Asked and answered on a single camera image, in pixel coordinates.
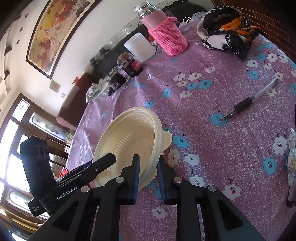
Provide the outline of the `red wedding text plate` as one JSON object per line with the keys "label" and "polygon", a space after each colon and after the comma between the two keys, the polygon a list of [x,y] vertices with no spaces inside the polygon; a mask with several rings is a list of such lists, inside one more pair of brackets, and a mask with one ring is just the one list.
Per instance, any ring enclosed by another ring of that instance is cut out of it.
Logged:
{"label": "red wedding text plate", "polygon": [[69,170],[67,168],[63,168],[61,173],[59,174],[59,178],[65,176],[68,173],[69,173]]}

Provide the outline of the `cream plastic bowl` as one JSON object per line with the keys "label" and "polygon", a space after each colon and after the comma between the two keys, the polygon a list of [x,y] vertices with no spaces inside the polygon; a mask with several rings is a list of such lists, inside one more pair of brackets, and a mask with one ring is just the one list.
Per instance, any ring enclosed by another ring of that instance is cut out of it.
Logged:
{"label": "cream plastic bowl", "polygon": [[140,156],[138,190],[143,189],[157,175],[160,155],[171,145],[172,135],[163,130],[159,117],[144,107],[130,108],[117,116],[102,134],[93,161],[108,153],[116,156],[116,163],[98,174],[92,181],[95,187],[118,177],[123,168],[132,164],[133,155]]}

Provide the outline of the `wooden framed window door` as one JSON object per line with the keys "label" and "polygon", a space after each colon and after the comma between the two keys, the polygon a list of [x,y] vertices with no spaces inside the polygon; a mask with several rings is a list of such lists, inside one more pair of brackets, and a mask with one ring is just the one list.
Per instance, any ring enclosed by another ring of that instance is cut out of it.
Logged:
{"label": "wooden framed window door", "polygon": [[22,144],[36,138],[33,154],[48,160],[50,176],[57,179],[68,158],[69,129],[21,93],[1,117],[1,221],[14,238],[27,240],[49,215],[33,214],[29,208],[33,194],[23,167]]}

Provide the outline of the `white cloth with green band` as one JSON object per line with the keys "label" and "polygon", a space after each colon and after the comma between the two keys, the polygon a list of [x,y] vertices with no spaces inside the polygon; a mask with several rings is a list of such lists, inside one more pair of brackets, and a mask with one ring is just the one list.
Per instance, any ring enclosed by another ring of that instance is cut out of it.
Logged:
{"label": "white cloth with green band", "polygon": [[86,103],[97,99],[108,86],[109,84],[105,79],[100,79],[98,84],[92,83],[86,92]]}

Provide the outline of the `black cylindrical motor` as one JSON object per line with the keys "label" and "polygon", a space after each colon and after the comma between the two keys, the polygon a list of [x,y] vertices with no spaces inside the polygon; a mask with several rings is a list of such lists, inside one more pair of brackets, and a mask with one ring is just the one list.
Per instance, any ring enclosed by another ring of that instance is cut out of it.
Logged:
{"label": "black cylindrical motor", "polygon": [[126,83],[126,78],[119,73],[118,67],[113,67],[111,72],[107,74],[107,82],[116,91]]}

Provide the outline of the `purple floral tablecloth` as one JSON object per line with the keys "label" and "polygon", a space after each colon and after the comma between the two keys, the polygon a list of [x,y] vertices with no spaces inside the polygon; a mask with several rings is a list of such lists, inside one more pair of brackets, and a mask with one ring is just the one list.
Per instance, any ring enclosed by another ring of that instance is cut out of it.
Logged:
{"label": "purple floral tablecloth", "polygon": [[[173,141],[165,161],[192,184],[216,185],[266,240],[277,240],[294,210],[286,205],[287,140],[295,124],[295,63],[263,36],[247,59],[206,49],[197,22],[181,27],[189,44],[175,57],[156,53],[142,73],[114,94],[89,102],[75,132],[67,169],[93,158],[110,122],[144,106],[156,113]],[[232,118],[224,114],[279,82]]]}

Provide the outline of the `black sofa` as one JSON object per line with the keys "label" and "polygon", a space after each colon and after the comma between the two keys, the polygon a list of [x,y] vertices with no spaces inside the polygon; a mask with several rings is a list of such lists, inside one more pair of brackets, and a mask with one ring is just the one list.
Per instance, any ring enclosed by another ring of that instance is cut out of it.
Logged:
{"label": "black sofa", "polygon": [[124,43],[136,33],[141,33],[146,39],[149,37],[147,28],[144,25],[140,25],[113,48],[103,47],[104,50],[101,49],[100,52],[90,60],[90,65],[92,67],[91,74],[95,78],[96,83],[98,83],[100,79],[104,79],[107,74],[111,72],[112,68],[117,65],[117,59],[120,54],[128,52]]}

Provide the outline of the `dark jar with brown lid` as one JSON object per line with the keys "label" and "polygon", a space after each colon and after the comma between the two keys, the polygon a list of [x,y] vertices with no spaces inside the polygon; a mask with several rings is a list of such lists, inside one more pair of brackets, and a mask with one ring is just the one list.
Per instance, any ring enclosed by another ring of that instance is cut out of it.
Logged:
{"label": "dark jar with brown lid", "polygon": [[131,78],[140,75],[143,71],[143,66],[128,52],[119,55],[117,65]]}

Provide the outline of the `black ballpoint pen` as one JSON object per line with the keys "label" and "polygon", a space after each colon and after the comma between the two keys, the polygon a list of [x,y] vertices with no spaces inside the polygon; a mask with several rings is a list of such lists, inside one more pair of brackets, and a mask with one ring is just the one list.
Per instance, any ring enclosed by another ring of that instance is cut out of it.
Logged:
{"label": "black ballpoint pen", "polygon": [[277,85],[278,82],[279,82],[278,78],[274,78],[263,89],[259,90],[259,92],[257,92],[256,94],[254,94],[251,97],[247,97],[243,101],[236,104],[231,110],[229,110],[226,114],[224,114],[224,116],[222,117],[222,120],[232,118],[236,114],[241,113],[242,111],[247,109],[255,101],[257,101],[267,90],[270,90],[271,88],[274,88]]}

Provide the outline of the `white plastic container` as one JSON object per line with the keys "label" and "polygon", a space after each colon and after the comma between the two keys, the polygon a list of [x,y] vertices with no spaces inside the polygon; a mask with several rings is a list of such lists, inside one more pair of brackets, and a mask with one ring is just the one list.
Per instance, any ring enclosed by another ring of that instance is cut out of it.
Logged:
{"label": "white plastic container", "polygon": [[124,46],[140,62],[149,60],[156,53],[156,49],[141,33],[136,33],[134,36],[132,36],[124,43]]}

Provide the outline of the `framed painting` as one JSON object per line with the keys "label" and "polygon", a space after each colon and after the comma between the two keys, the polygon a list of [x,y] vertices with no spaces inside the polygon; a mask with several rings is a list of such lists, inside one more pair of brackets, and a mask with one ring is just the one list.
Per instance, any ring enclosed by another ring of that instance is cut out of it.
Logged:
{"label": "framed painting", "polygon": [[52,79],[69,40],[100,1],[47,1],[32,32],[26,62]]}

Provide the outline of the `pink bottle with knit sleeve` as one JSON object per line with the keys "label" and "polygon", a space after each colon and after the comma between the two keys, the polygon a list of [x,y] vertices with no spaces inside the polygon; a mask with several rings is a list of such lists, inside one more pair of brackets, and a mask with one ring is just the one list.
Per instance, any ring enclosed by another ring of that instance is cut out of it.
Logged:
{"label": "pink bottle with knit sleeve", "polygon": [[186,51],[188,42],[176,25],[177,18],[167,16],[158,6],[148,1],[133,8],[148,33],[169,56]]}

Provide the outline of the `black orange patterned cloth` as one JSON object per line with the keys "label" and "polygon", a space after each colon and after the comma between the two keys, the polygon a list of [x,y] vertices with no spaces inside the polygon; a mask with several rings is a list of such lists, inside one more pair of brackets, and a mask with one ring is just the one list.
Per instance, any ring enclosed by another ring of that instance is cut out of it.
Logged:
{"label": "black orange patterned cloth", "polygon": [[229,51],[239,60],[247,58],[252,41],[263,31],[252,26],[239,10],[231,6],[217,6],[200,20],[197,34],[205,48]]}

